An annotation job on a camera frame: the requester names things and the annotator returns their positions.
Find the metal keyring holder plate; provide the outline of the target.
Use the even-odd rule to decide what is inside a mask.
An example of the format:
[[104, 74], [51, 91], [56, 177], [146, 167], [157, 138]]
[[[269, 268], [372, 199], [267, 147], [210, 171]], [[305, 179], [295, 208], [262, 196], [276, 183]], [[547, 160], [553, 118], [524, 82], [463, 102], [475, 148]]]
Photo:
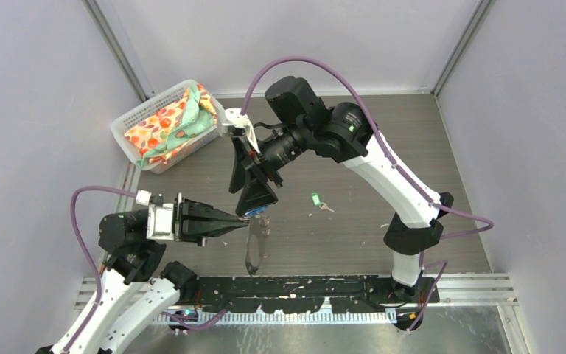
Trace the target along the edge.
[[263, 213], [252, 215], [248, 224], [245, 249], [245, 267], [250, 277], [255, 276], [269, 257], [270, 218]]

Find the green tagged key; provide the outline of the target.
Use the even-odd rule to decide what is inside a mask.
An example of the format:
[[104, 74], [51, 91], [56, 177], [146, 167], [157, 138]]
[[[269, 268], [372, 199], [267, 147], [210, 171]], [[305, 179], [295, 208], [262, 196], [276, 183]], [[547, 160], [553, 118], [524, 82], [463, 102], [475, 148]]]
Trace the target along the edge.
[[313, 193], [311, 195], [312, 203], [321, 210], [326, 210], [329, 212], [335, 213], [335, 211], [324, 201], [321, 200], [321, 197], [318, 193]]

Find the blue tagged key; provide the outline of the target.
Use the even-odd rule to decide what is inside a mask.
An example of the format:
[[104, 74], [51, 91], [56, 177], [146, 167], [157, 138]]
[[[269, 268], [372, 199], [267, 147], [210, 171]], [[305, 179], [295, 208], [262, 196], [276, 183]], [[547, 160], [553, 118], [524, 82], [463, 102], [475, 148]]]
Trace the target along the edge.
[[253, 210], [251, 210], [251, 211], [246, 212], [246, 213], [243, 215], [243, 217], [244, 217], [244, 218], [250, 218], [250, 217], [252, 217], [252, 216], [254, 216], [254, 215], [258, 215], [258, 214], [260, 214], [260, 213], [263, 213], [266, 209], [267, 209], [266, 206], [253, 209]]

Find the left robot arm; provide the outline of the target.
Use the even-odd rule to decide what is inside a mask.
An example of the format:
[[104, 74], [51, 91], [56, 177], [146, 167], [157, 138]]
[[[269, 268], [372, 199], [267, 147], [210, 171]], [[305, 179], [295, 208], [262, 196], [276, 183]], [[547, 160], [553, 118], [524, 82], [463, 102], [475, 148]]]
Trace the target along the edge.
[[106, 215], [99, 223], [99, 247], [108, 259], [96, 274], [96, 289], [74, 324], [56, 343], [39, 353], [123, 353], [163, 310], [190, 304], [197, 275], [182, 263], [168, 263], [153, 275], [167, 249], [166, 241], [204, 246], [247, 227], [247, 217], [215, 209], [177, 195], [172, 203], [146, 190], [123, 192], [140, 210]]

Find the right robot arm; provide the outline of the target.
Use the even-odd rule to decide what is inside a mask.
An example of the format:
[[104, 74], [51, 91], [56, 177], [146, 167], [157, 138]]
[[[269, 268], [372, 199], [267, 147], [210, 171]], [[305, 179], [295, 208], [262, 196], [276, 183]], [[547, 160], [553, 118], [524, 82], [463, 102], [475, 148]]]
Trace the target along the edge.
[[280, 170], [308, 150], [342, 164], [394, 208], [383, 239], [393, 252], [391, 293], [400, 302], [411, 302], [421, 291], [422, 253], [440, 241], [440, 220], [453, 196], [435, 192], [415, 177], [371, 128], [360, 105], [329, 107], [304, 78], [294, 76], [271, 85], [265, 99], [279, 119], [266, 139], [256, 137], [255, 124], [236, 108], [227, 109], [217, 125], [234, 146], [229, 190], [239, 196], [236, 214], [275, 204]]

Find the colourful patterned cloth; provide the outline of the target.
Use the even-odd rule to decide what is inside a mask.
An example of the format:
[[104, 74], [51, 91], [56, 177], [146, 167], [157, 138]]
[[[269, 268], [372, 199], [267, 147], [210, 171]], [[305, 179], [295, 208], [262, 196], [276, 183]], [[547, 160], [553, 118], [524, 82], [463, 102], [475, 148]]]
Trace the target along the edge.
[[217, 111], [210, 93], [199, 83], [192, 83], [178, 98], [129, 128], [123, 136], [134, 146], [139, 157], [136, 164], [169, 164], [171, 159], [186, 149], [190, 142], [206, 133], [217, 123]]

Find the white plastic basket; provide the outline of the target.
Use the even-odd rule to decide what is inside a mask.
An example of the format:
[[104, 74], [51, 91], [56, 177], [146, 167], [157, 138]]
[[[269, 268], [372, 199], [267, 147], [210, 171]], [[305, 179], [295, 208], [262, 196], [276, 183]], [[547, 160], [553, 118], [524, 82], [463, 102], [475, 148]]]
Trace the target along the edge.
[[195, 80], [184, 80], [115, 119], [114, 139], [140, 170], [161, 174], [219, 136], [223, 107]]

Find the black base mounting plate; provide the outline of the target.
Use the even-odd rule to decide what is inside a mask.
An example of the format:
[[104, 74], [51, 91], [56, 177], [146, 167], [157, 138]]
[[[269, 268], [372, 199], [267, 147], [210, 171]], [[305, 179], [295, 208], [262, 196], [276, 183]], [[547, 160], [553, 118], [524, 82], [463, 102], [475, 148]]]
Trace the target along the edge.
[[326, 305], [336, 314], [377, 313], [438, 303], [439, 292], [430, 289], [433, 281], [421, 278], [411, 294], [378, 275], [198, 277], [182, 287], [178, 304], [212, 313], [316, 313]]

